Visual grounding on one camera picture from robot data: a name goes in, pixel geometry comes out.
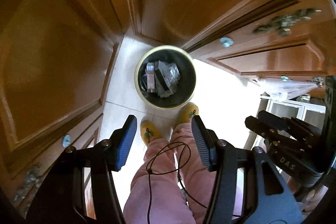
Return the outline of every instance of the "pant leg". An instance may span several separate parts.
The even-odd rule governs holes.
[[[157,139],[149,143],[144,164],[135,174],[131,183],[131,193],[124,207],[127,224],[147,224],[147,210],[150,200],[146,165],[165,145],[167,140]],[[169,172],[175,169],[174,152],[167,151],[158,156],[152,165],[153,172]],[[184,196],[177,185],[177,173],[151,175],[152,224],[195,224]]]
[[[211,198],[212,188],[215,181],[216,172],[209,172],[202,164],[198,154],[197,146],[191,130],[191,123],[182,123],[178,125],[171,139],[171,143],[175,141],[184,142],[189,145],[191,150],[191,158],[188,163],[181,169],[183,181],[188,193],[201,204],[208,206]],[[176,149],[177,159],[181,155],[183,147]],[[182,153],[181,165],[184,164],[189,157],[189,150],[186,148]],[[236,189],[236,201],[234,214],[240,215],[242,208],[243,195],[239,188]],[[193,212],[196,224],[203,222],[206,209],[197,204],[191,198],[188,198],[189,208]]]

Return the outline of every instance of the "white tile floor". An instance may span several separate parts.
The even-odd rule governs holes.
[[[146,147],[141,140],[141,121],[152,121],[169,139],[176,126],[179,110],[161,111],[145,105],[134,87],[134,70],[140,58],[153,46],[125,37],[109,86],[100,139],[109,138],[121,128],[128,115],[138,120],[138,132],[134,138],[127,163],[120,172],[113,172],[116,190],[123,209],[130,193],[130,184],[135,172],[143,164]],[[197,85],[192,102],[198,105],[205,126],[216,132],[235,147],[243,148],[249,130],[244,125],[247,116],[257,114],[260,103],[260,87],[239,80],[237,77],[194,60]]]

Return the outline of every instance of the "foot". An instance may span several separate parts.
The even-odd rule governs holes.
[[[178,119],[178,124],[190,122],[195,115],[199,115],[197,105],[195,105],[194,103],[187,103],[187,105],[185,105],[181,111],[180,117]]]
[[[151,121],[141,123],[140,135],[146,146],[148,146],[151,141],[162,138],[161,132]]]

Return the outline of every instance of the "cable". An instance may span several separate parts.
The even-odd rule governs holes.
[[[179,147],[179,146],[184,146],[183,147],[183,149],[182,149],[182,151],[181,151],[181,155],[180,155],[180,157],[179,157],[179,159],[178,159],[178,161],[177,161],[177,169],[175,169],[175,170],[172,170],[172,171],[169,171],[169,172],[165,172],[165,173],[154,173],[153,171],[152,171],[152,166],[153,166],[153,163],[154,163],[154,161],[155,161],[155,159],[158,157],[158,156],[160,156],[161,154],[163,154],[163,153],[165,153],[165,152],[167,152],[167,151],[169,151],[169,150],[173,150],[173,149],[175,149],[175,148],[177,148],[177,147]],[[184,150],[185,150],[185,148],[188,148],[188,150],[189,150],[189,157],[188,157],[188,159],[186,160],[186,162],[182,165],[182,166],[180,166],[180,164],[181,164],[181,159],[182,159],[182,154],[183,154],[183,152],[184,152]],[[180,184],[181,184],[181,186],[182,186],[182,189],[185,191],[185,193],[193,200],[193,201],[195,201],[197,204],[199,204],[200,206],[202,206],[203,208],[205,208],[205,209],[207,209],[207,207],[205,206],[205,205],[203,205],[203,204],[201,204],[200,202],[198,202],[196,199],[194,199],[188,192],[187,192],[187,190],[185,189],[185,187],[183,186],[183,184],[182,184],[182,182],[181,182],[181,179],[180,179],[180,170],[181,170],[181,168],[182,167],[184,167],[187,163],[188,163],[188,161],[190,160],[190,158],[191,158],[191,149],[190,149],[190,147],[189,147],[189,145],[187,145],[186,143],[184,143],[184,142],[174,142],[174,143],[169,143],[168,145],[166,145],[164,148],[162,148],[148,163],[147,163],[147,165],[146,165],[146,171],[147,171],[147,173],[148,173],[148,184],[149,184],[149,192],[150,192],[150,199],[149,199],[149,205],[148,205],[148,211],[147,211],[147,224],[150,224],[151,222],[150,222],[150,213],[151,213],[151,206],[152,206],[152,185],[151,185],[151,175],[166,175],[166,174],[170,174],[170,173],[173,173],[173,172],[178,172],[178,174],[177,174],[177,177],[178,177],[178,180],[179,180],[179,182],[180,182]]]

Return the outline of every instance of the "round trash bin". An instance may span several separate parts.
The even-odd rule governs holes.
[[[180,73],[178,81],[178,91],[167,98],[161,98],[156,93],[147,93],[141,89],[141,80],[145,74],[145,68],[148,62],[163,61],[175,63]],[[175,46],[159,46],[147,52],[139,61],[135,68],[134,84],[140,98],[158,109],[181,108],[186,105],[194,95],[196,86],[196,72],[193,65],[193,59],[184,50]]]

